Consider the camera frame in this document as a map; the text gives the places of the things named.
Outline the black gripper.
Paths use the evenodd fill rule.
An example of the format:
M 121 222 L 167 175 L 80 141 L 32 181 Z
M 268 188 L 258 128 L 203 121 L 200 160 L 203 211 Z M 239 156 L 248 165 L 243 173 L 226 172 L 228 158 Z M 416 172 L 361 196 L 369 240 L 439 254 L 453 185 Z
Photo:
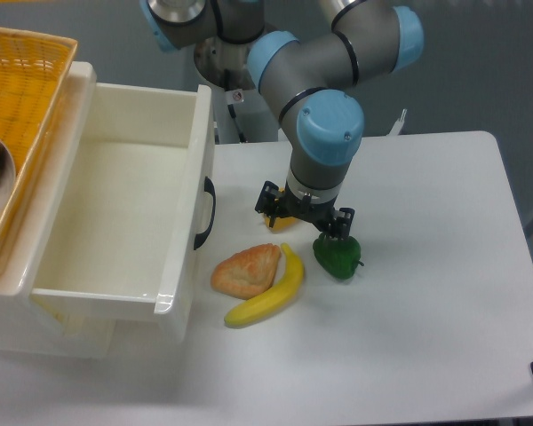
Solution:
M 266 181 L 259 193 L 255 211 L 266 218 L 266 225 L 274 227 L 280 217 L 295 217 L 313 225 L 329 238 L 346 240 L 350 236 L 354 221 L 354 209 L 334 209 L 336 199 L 323 203 L 314 203 L 314 198 L 304 195 L 297 198 L 277 184 Z

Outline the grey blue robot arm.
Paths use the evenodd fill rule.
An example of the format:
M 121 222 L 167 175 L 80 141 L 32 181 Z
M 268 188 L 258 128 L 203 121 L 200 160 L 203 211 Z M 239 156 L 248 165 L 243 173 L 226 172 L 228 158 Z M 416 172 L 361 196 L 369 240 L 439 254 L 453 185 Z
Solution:
M 288 137 L 285 186 L 265 183 L 256 211 L 270 223 L 295 217 L 344 240 L 354 211 L 334 204 L 364 131 L 362 108 L 346 90 L 417 61 L 425 34 L 406 6 L 320 6 L 330 31 L 310 42 L 270 27 L 261 1 L 144 1 L 140 8 L 162 50 L 193 46 L 205 82 L 225 94 L 257 93 Z

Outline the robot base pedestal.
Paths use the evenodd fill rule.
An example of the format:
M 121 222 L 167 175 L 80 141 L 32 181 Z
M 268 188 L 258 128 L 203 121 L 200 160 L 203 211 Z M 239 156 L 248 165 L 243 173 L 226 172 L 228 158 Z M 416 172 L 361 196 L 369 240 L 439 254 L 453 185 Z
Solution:
M 195 68 L 212 90 L 219 144 L 273 142 L 279 124 L 251 79 L 247 58 L 252 43 L 210 37 L 195 46 Z

